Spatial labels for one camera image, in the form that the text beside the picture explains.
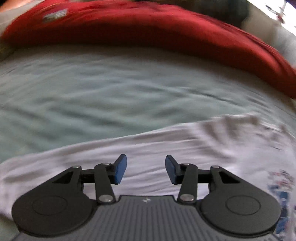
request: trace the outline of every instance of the red garment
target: red garment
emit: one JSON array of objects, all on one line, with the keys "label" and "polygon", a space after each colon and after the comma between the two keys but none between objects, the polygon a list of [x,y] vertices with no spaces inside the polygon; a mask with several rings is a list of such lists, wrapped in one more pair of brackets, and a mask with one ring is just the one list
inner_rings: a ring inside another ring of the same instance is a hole
[{"label": "red garment", "polygon": [[[43,20],[63,9],[66,16]],[[296,70],[274,48],[234,26],[177,6],[45,0],[19,16],[2,39],[16,47],[74,43],[160,47],[246,70],[296,98]]]}]

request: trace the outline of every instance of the bed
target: bed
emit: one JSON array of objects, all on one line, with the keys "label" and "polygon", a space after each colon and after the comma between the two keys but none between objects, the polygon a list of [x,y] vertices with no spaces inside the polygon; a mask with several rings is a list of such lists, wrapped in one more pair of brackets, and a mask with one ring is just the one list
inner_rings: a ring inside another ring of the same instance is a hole
[{"label": "bed", "polygon": [[[211,59],[65,43],[22,46],[7,55],[0,63],[0,162],[222,114],[254,112],[296,134],[290,97]],[[16,234],[12,221],[0,219],[0,240]]]}]

